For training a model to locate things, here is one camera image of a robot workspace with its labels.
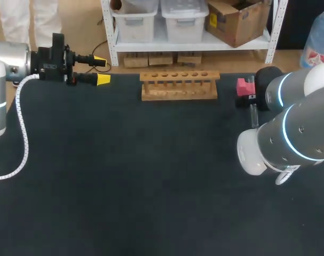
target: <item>blue light ring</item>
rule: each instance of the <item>blue light ring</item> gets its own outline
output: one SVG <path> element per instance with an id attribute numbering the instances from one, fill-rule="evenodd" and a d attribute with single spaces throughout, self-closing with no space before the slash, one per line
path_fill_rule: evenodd
<path id="1" fill-rule="evenodd" d="M 293 150 L 293 152 L 295 152 L 298 156 L 304 158 L 304 159 L 307 159 L 307 160 L 310 160 L 310 161 L 315 161 L 315 162 L 318 162 L 318 161 L 324 161 L 324 159 L 314 159 L 314 158 L 310 158 L 310 157 L 307 157 L 307 156 L 304 156 L 303 154 L 301 154 L 293 145 L 292 143 L 290 142 L 287 134 L 286 134 L 286 127 L 285 127 L 285 122 L 286 122 L 286 117 L 290 111 L 290 109 L 294 106 L 295 104 L 293 104 L 291 107 L 289 107 L 287 110 L 286 110 L 286 113 L 284 115 L 284 118 L 283 118 L 283 123 L 282 123 L 282 129 L 283 129 L 283 135 L 284 135 L 284 138 L 288 144 L 288 146 Z"/>
<path id="2" fill-rule="evenodd" d="M 282 99 L 281 99 L 281 87 L 283 86 L 283 83 L 284 83 L 285 79 L 286 79 L 290 74 L 292 74 L 292 72 L 291 72 L 291 73 L 288 73 L 285 77 L 283 77 L 283 79 L 282 79 L 282 81 L 280 82 L 280 85 L 279 85 L 279 87 L 278 87 L 278 99 L 279 99 L 279 103 L 280 103 L 280 105 L 281 105 L 282 107 L 284 107 L 284 104 L 283 104 L 283 101 L 282 101 Z"/>

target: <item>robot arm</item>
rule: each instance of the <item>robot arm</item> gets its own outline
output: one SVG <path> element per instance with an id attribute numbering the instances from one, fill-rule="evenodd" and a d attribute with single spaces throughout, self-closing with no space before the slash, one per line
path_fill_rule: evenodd
<path id="1" fill-rule="evenodd" d="M 94 55 L 81 56 L 65 45 L 63 34 L 53 34 L 52 47 L 39 47 L 30 51 L 27 44 L 0 41 L 0 136 L 6 128 L 5 82 L 21 82 L 37 74 L 41 80 L 64 82 L 75 86 L 77 82 L 99 85 L 109 83 L 109 75 L 74 73 L 76 62 L 105 67 L 107 61 Z"/>
<path id="2" fill-rule="evenodd" d="M 52 47 L 39 47 L 30 51 L 27 44 L 0 41 L 0 61 L 5 66 L 6 80 L 20 82 L 32 74 L 39 74 L 41 80 L 64 82 L 76 85 L 77 82 L 98 85 L 101 75 L 73 72 L 76 62 L 89 66 L 105 67 L 107 61 L 94 55 L 76 55 L 65 45 L 63 34 L 53 34 Z"/>
<path id="3" fill-rule="evenodd" d="M 324 161 L 324 64 L 281 75 L 267 85 L 263 72 L 256 74 L 257 105 L 282 112 L 240 134 L 237 150 L 244 170 L 251 175 L 267 168 L 292 173 Z"/>

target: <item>wooden test tube rack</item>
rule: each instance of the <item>wooden test tube rack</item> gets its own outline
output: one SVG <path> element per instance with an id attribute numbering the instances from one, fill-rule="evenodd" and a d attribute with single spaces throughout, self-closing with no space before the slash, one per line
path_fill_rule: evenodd
<path id="1" fill-rule="evenodd" d="M 141 72 L 141 99 L 203 100 L 217 99 L 218 71 Z"/>

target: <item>coiled cable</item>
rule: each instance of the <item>coiled cable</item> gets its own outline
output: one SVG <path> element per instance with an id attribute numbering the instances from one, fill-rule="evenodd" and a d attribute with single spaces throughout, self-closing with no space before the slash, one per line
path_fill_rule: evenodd
<path id="1" fill-rule="evenodd" d="M 20 82 L 20 84 L 18 85 L 18 88 L 17 88 L 17 91 L 16 91 L 16 96 L 15 96 L 16 110 L 17 110 L 19 124 L 20 124 L 21 130 L 22 130 L 23 141 L 24 141 L 24 156 L 23 156 L 21 164 L 17 167 L 17 169 L 14 170 L 13 172 L 7 174 L 7 175 L 0 176 L 0 180 L 6 180 L 8 178 L 11 178 L 11 177 L 15 176 L 17 173 L 19 173 L 24 168 L 24 166 L 25 166 L 25 164 L 27 163 L 27 160 L 28 160 L 29 141 L 28 141 L 27 130 L 25 129 L 24 120 L 23 120 L 23 116 L 22 116 L 20 95 L 21 95 L 21 90 L 22 90 L 23 86 L 29 80 L 32 80 L 32 79 L 39 79 L 39 75 L 34 74 L 34 75 L 30 75 L 30 76 L 27 76 L 26 78 L 24 78 L 22 80 L 22 82 Z"/>

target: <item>black cable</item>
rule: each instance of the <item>black cable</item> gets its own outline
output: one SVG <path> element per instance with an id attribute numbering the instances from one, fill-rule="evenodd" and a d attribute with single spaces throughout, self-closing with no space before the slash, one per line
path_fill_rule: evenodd
<path id="1" fill-rule="evenodd" d="M 104 17 L 103 17 L 101 20 L 98 21 L 97 25 L 102 24 L 103 21 L 104 21 Z M 102 43 L 98 44 L 97 47 L 95 47 L 94 50 L 92 51 L 92 55 L 94 55 L 94 53 L 95 53 L 95 51 L 97 50 L 97 48 L 99 48 L 101 45 L 103 45 L 103 44 L 105 44 L 105 43 L 107 43 L 107 40 L 105 40 L 105 41 L 103 41 Z M 108 70 L 102 71 L 102 70 L 97 69 L 97 66 L 94 66 L 94 67 L 92 67 L 90 70 L 88 70 L 88 71 L 86 72 L 86 74 L 89 73 L 90 71 L 92 71 L 93 69 L 95 69 L 95 70 L 96 70 L 97 72 L 99 72 L 99 73 L 107 73 L 107 72 L 109 72 L 109 71 L 112 69 L 112 66 L 111 66 L 109 63 L 107 63 L 106 65 L 109 66 L 109 69 L 108 69 Z"/>
<path id="2" fill-rule="evenodd" d="M 102 46 L 102 45 L 105 44 L 105 43 L 107 43 L 107 40 L 105 40 L 105 41 L 103 41 L 102 43 L 98 44 L 98 45 L 94 48 L 94 50 L 92 51 L 92 55 L 94 55 L 94 53 L 95 53 L 95 51 L 97 50 L 97 48 L 99 48 L 100 46 Z M 92 67 L 90 70 L 88 70 L 88 71 L 86 72 L 86 74 L 89 73 L 90 71 L 92 71 L 93 69 L 95 69 L 95 70 L 96 70 L 97 72 L 99 72 L 99 73 L 107 73 L 107 72 L 109 72 L 109 71 L 112 69 L 112 66 L 111 66 L 109 63 L 107 63 L 107 65 L 109 66 L 109 69 L 108 69 L 108 70 L 102 71 L 102 70 L 97 69 L 96 66 L 94 66 L 94 67 Z"/>

